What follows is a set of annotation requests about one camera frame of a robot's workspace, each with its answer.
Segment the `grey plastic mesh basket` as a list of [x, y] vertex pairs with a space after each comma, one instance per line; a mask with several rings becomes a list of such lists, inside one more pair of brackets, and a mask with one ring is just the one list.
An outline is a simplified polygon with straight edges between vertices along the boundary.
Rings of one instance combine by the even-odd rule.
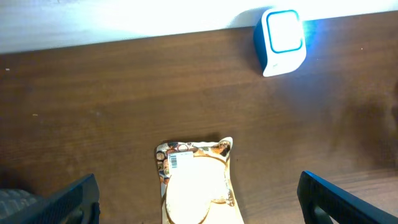
[[9, 217], [29, 209], [44, 198], [21, 189], [1, 189], [1, 223], [15, 223]]

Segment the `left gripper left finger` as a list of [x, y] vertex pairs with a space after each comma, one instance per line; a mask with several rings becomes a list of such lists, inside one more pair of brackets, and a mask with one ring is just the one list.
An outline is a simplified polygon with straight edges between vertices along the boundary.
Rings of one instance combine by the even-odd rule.
[[100, 222], [100, 192], [93, 174], [88, 174], [49, 197], [15, 213], [15, 223], [76, 223]]

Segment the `white barcode scanner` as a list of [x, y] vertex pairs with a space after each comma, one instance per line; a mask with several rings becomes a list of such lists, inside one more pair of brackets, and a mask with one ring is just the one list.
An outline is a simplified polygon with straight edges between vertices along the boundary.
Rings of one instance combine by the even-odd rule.
[[255, 26], [253, 41], [263, 77], [293, 72], [307, 55], [303, 22], [294, 9], [266, 10]]

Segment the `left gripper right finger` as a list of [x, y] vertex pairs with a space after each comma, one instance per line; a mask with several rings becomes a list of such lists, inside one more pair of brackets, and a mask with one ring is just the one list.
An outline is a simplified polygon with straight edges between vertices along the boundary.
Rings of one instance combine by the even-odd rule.
[[306, 224], [397, 223], [397, 217], [307, 170], [300, 175], [297, 196]]

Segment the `beige oats pouch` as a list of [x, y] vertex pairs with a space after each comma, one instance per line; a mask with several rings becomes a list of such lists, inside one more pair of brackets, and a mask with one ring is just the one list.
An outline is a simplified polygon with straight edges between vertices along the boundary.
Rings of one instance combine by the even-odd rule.
[[157, 146], [162, 223], [243, 223], [230, 173], [233, 139]]

